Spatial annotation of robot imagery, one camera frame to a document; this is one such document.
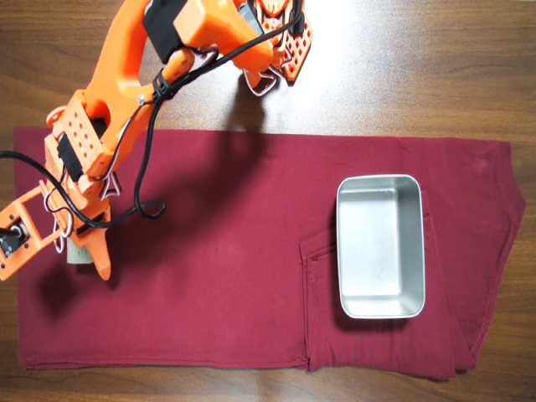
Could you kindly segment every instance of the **wood grain surface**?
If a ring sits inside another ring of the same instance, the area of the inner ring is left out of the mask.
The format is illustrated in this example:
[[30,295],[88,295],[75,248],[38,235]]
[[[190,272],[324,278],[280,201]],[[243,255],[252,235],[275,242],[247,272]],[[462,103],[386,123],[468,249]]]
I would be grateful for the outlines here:
[[[0,149],[44,126],[90,80],[120,0],[2,0]],[[0,400],[536,399],[536,2],[307,1],[312,51],[293,87],[261,103],[232,65],[165,106],[160,128],[506,140],[527,199],[476,370],[446,383],[360,368],[92,368],[27,372],[17,359],[17,281],[0,284]],[[141,77],[159,69],[147,46]],[[2,206],[13,164],[0,165]]]

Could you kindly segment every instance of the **black cable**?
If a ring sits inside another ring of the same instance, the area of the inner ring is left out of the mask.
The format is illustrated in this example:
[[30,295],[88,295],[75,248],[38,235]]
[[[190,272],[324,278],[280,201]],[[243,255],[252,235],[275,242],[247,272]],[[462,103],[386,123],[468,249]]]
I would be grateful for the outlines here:
[[[296,4],[297,9],[299,9],[300,11],[302,10],[302,6],[301,6],[302,5],[302,0],[295,0],[294,4]],[[209,73],[210,71],[212,71],[214,69],[217,69],[218,67],[220,67],[220,66],[224,65],[225,63],[231,61],[235,57],[241,55],[246,50],[249,50],[249,49],[253,48],[257,44],[262,44],[266,40],[272,39],[275,36],[277,36],[279,34],[282,34],[283,32],[287,31],[287,29],[289,29],[290,27],[292,27],[295,24],[300,22],[300,18],[302,17],[301,15],[302,15],[302,13],[296,13],[296,15],[294,16],[294,18],[291,21],[289,21],[285,25],[279,27],[275,31],[271,31],[269,33],[264,33],[261,36],[258,36],[257,38],[252,39],[247,44],[243,44],[243,45],[239,46],[238,48],[236,48],[232,52],[228,53],[227,55],[225,55],[223,57],[220,57],[219,59],[217,59],[213,63],[205,65],[205,66],[203,66],[203,67],[201,67],[201,68],[199,68],[199,69],[197,69],[195,71],[189,72],[183,78],[175,81],[171,85],[172,93],[173,94],[177,93],[178,90],[180,90],[185,85],[190,84],[192,81],[196,80],[201,75],[205,75],[205,74]]]
[[119,154],[119,148],[121,148],[121,143],[123,142],[123,138],[126,137],[126,132],[128,131],[129,127],[131,126],[131,123],[134,121],[134,119],[136,118],[137,114],[140,112],[140,110],[142,109],[143,106],[138,106],[137,109],[134,111],[134,113],[132,113],[131,118],[128,119],[128,122],[126,123],[126,126],[123,129],[123,133],[121,135],[121,138],[119,138],[119,141],[117,142],[116,149],[114,150],[114,153],[111,156],[110,164],[108,165],[108,168],[106,169],[106,173],[103,176],[99,177],[99,178],[95,178],[96,181],[99,182],[99,181],[104,180],[111,173],[111,170],[116,165],[117,155]]
[[[109,229],[117,224],[121,223],[123,220],[128,218],[130,215],[134,214],[136,212],[136,208],[132,207],[131,209],[128,209],[125,213],[118,216],[117,218],[113,219],[110,222],[97,222],[94,221],[87,216],[85,216],[78,208],[76,208],[75,203],[73,203],[72,199],[70,199],[70,196],[67,194],[67,192],[62,187],[61,183],[54,177],[54,175],[49,172],[43,165],[41,165],[39,162],[35,161],[28,155],[24,155],[20,152],[15,151],[0,151],[0,159],[14,159],[20,162],[24,162],[27,165],[31,166],[41,174],[43,174],[53,185],[56,187],[56,190],[59,192],[59,195],[64,199],[67,206],[70,208],[70,210],[73,212],[73,214],[76,215],[78,219],[80,219],[84,224],[87,224],[88,226],[95,228],[95,229]],[[154,203],[148,202],[143,203],[143,208],[148,208],[154,205]]]
[[[297,8],[302,8],[302,0],[296,0]],[[140,169],[138,171],[137,179],[136,179],[136,186],[134,188],[134,207],[131,209],[128,209],[123,214],[119,215],[117,218],[113,219],[110,222],[97,222],[94,221],[87,216],[85,216],[74,204],[70,196],[67,194],[67,192],[62,187],[61,183],[54,177],[52,173],[50,173],[43,165],[41,165],[39,162],[35,161],[31,157],[24,155],[20,152],[15,151],[0,151],[0,159],[14,159],[18,160],[20,162],[24,162],[43,174],[56,188],[56,190],[59,192],[59,195],[64,199],[67,206],[70,208],[72,213],[76,215],[78,219],[80,219],[84,224],[87,224],[91,228],[95,229],[109,229],[112,228],[122,221],[124,221],[126,218],[128,218],[130,215],[138,212],[141,216],[143,216],[146,219],[156,219],[160,217],[164,210],[165,210],[165,204],[162,201],[148,201],[145,203],[140,202],[140,191],[143,183],[143,179],[145,177],[145,172],[147,170],[147,165],[149,163],[149,158],[151,156],[151,149],[152,149],[152,137],[154,133],[154,126],[157,120],[158,112],[160,111],[160,108],[162,107],[162,104],[165,100],[173,98],[173,96],[177,93],[178,90],[183,88],[185,85],[190,84],[197,78],[199,78],[201,75],[205,75],[209,73],[212,70],[217,69],[221,65],[231,61],[235,57],[239,56],[240,54],[244,53],[246,50],[251,49],[252,47],[256,46],[257,44],[261,44],[265,42],[268,39],[271,39],[283,32],[285,32],[287,29],[292,27],[294,24],[298,23],[300,20],[301,13],[296,13],[296,16],[289,22],[283,25],[282,27],[276,29],[275,31],[272,31],[270,33],[265,33],[255,39],[252,39],[247,44],[243,44],[230,52],[229,54],[215,60],[213,63],[204,65],[200,67],[199,69],[187,73],[183,78],[175,81],[173,84],[169,86],[169,89],[166,93],[161,94],[154,100],[154,108],[151,113],[151,118],[149,121],[149,125],[147,127],[147,139],[145,144],[145,151],[143,153],[142,162],[140,164]],[[128,130],[128,127],[130,126],[131,121],[135,118],[136,114],[141,109],[141,106],[134,112],[131,119],[127,123],[125,127],[125,131],[123,132],[123,136],[121,137],[121,140],[118,142],[116,150],[114,151],[114,157],[116,157],[116,153],[118,152],[119,146],[121,145],[122,138],[126,135],[126,131]],[[159,206],[159,209],[156,213],[149,214],[145,210],[147,208],[151,208],[154,206]]]
[[243,44],[243,45],[239,46],[238,48],[236,48],[232,52],[230,52],[227,55],[225,55],[225,56],[213,61],[212,63],[204,65],[204,66],[200,67],[199,69],[186,74],[185,76],[183,76],[179,80],[177,80],[174,83],[172,83],[168,87],[167,93],[163,93],[162,95],[160,95],[154,101],[154,109],[152,110],[151,119],[150,119],[149,124],[147,126],[147,138],[146,138],[146,142],[145,142],[145,151],[143,153],[142,163],[140,164],[140,170],[138,171],[137,179],[136,179],[136,186],[134,188],[134,205],[135,205],[136,211],[141,216],[143,216],[146,219],[157,219],[164,213],[164,211],[166,209],[166,204],[164,202],[162,202],[162,201],[152,201],[152,205],[158,204],[158,205],[160,205],[160,208],[159,208],[159,210],[157,212],[149,214],[144,210],[144,208],[142,207],[142,204],[140,202],[140,190],[142,188],[143,179],[145,177],[145,172],[147,170],[147,165],[149,163],[149,158],[151,156],[152,137],[153,137],[153,132],[154,132],[154,126],[155,126],[155,123],[156,123],[156,120],[157,120],[158,112],[160,111],[160,108],[162,107],[163,102],[166,99],[173,98],[174,95],[181,88],[183,88],[185,85],[190,84],[191,82],[193,82],[194,80],[199,78],[201,75],[205,75],[205,74],[209,73],[210,71],[217,69],[221,65],[231,61],[235,57],[237,57],[240,54],[244,53],[246,50],[249,50],[249,49],[253,48],[257,44],[262,44],[266,40],[271,39],[271,38],[273,38],[273,37],[285,32],[287,29],[289,29],[290,27],[292,27],[293,25],[298,23],[300,21],[301,15],[302,15],[302,13],[301,13],[302,0],[293,0],[293,1],[294,1],[294,5],[296,6],[296,9],[299,10],[300,12],[296,13],[295,17],[291,21],[289,21],[288,23],[286,23],[282,27],[276,29],[275,31],[272,31],[270,33],[265,33],[265,34],[255,38],[255,39],[252,39],[247,44]]

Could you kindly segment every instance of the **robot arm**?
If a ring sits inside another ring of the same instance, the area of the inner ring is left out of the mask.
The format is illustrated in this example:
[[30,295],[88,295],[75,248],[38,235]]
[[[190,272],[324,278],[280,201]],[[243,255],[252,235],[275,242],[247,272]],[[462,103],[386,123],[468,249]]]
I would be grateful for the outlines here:
[[[67,238],[85,247],[100,277],[109,279],[106,229],[131,214],[112,220],[108,197],[119,193],[115,170],[147,128],[155,108],[173,96],[173,83],[197,72],[191,71],[193,50],[215,47],[223,55],[218,60],[223,64],[225,56],[235,56],[240,46],[261,39],[257,19],[247,20],[246,14],[255,12],[250,3],[125,0],[111,24],[90,84],[47,117],[51,133],[44,140],[46,171],[16,152],[7,156],[33,165],[47,180],[0,212],[1,280],[14,275],[48,245],[54,244],[60,252]],[[257,12],[264,9],[258,1],[255,5]],[[141,85],[138,75],[147,37],[164,67],[151,84]],[[251,77],[262,75],[280,57],[267,40],[238,53],[234,64]],[[47,237],[38,232],[26,208],[28,201],[40,196],[55,219]]]

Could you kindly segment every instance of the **metal tray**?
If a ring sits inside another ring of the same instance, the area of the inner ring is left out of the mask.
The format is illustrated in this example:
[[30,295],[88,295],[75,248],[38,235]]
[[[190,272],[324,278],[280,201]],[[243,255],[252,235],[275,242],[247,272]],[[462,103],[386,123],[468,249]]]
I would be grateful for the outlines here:
[[352,318],[417,316],[425,305],[425,245],[417,181],[347,178],[337,194],[338,277]]

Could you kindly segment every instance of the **red cloth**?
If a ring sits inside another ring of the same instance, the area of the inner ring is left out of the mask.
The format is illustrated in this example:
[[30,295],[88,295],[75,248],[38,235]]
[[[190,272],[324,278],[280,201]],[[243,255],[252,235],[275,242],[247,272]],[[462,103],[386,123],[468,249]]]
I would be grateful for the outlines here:
[[[17,129],[15,149],[43,160],[46,133]],[[131,206],[141,146],[119,172],[116,214]],[[338,185],[381,173],[423,190],[415,319],[353,320],[338,301]],[[18,194],[38,179],[17,163]],[[21,364],[353,365],[448,379],[476,365],[525,206],[504,142],[211,131],[157,132],[143,198],[167,212],[108,231],[110,282],[54,248],[20,272]],[[34,216],[48,233],[41,205]]]

